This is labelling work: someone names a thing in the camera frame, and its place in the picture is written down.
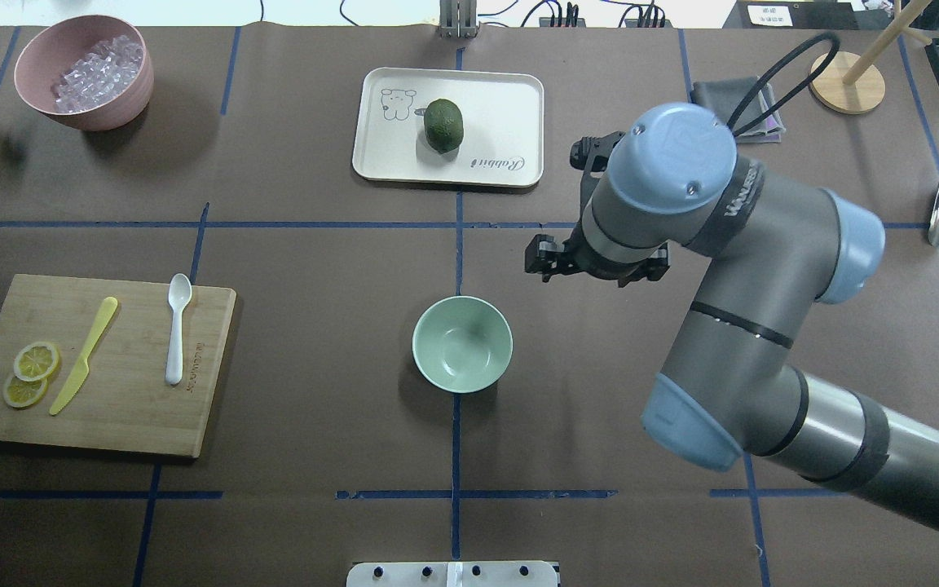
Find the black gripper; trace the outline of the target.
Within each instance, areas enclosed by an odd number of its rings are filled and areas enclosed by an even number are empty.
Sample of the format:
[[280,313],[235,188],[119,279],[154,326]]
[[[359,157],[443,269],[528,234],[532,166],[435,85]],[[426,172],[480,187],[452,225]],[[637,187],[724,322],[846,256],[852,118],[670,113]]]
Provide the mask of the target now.
[[600,255],[581,232],[558,244],[548,234],[536,234],[525,248],[525,272],[541,277],[549,283],[555,276],[585,272],[604,281],[618,282],[619,289],[638,281],[656,282],[671,267],[668,245],[661,245],[640,260],[622,263]]

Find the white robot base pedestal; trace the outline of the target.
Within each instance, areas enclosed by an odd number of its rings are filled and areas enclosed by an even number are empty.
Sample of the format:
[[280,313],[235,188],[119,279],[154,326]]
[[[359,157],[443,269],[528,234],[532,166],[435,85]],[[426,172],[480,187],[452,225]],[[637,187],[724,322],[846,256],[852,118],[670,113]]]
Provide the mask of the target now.
[[543,560],[362,562],[346,586],[560,586],[559,565]]

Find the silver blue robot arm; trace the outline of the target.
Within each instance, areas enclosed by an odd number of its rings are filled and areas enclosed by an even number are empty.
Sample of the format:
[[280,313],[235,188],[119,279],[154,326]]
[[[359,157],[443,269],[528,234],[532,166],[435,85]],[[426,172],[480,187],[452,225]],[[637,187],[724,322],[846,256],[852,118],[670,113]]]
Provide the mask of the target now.
[[767,458],[939,532],[939,430],[787,364],[812,305],[849,300],[875,274],[882,220],[740,155],[696,104],[584,137],[570,163],[579,220],[562,244],[536,235],[526,272],[625,286],[662,278],[670,242],[709,259],[641,414],[650,438],[708,470]]

